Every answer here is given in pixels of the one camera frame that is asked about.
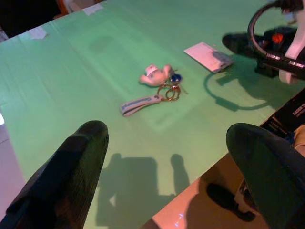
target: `key ring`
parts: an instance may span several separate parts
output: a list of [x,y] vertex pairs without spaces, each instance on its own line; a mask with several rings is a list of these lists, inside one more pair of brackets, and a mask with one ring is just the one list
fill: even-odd
[[158,88],[157,95],[159,95],[160,91],[163,88],[166,88],[166,87],[169,87],[169,89],[165,93],[165,98],[162,96],[161,101],[176,101],[176,100],[178,100],[179,97],[180,97],[181,90],[180,90],[180,87],[177,83],[174,83],[174,84],[166,84],[165,83],[165,84],[161,85]]

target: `floor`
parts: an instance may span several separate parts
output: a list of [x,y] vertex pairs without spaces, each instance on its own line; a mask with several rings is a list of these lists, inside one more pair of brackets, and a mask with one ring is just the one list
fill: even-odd
[[0,220],[2,220],[6,208],[25,184],[5,124],[0,125],[0,183]]
[[232,193],[243,176],[227,154],[140,229],[268,229],[262,216],[243,222],[210,200],[206,186],[216,183]]

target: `green table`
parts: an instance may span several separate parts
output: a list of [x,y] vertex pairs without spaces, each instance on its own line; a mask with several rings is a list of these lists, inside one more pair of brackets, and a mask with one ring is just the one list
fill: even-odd
[[[141,226],[225,155],[231,124],[259,125],[304,86],[259,76],[255,61],[237,56],[212,75],[183,53],[204,41],[230,54],[223,34],[245,31],[263,4],[110,0],[89,17],[43,25],[43,40],[24,33],[1,43],[0,105],[25,178],[81,124],[102,120],[110,145],[85,228]],[[280,23],[273,11],[257,30]],[[122,117],[121,103],[155,94],[138,83],[151,63],[178,69],[189,94]]]

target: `keychain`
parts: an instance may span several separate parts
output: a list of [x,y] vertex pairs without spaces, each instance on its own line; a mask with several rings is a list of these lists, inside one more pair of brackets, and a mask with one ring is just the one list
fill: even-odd
[[[157,94],[143,97],[137,100],[129,101],[121,105],[121,112],[123,116],[130,116],[133,113],[137,112],[138,110],[142,109],[143,107],[158,104],[163,101],[176,101],[179,99],[181,94],[180,89],[180,81],[182,77],[178,74],[174,74],[170,77],[170,83],[164,83],[159,86]],[[160,95],[161,90],[168,88],[165,92],[165,95]]]

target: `wooden floor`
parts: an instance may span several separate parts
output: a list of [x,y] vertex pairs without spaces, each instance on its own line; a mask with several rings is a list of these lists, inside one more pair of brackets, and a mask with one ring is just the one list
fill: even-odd
[[220,184],[235,193],[242,179],[234,161],[226,155],[141,229],[267,229],[261,216],[252,222],[243,222],[206,194],[209,183]]

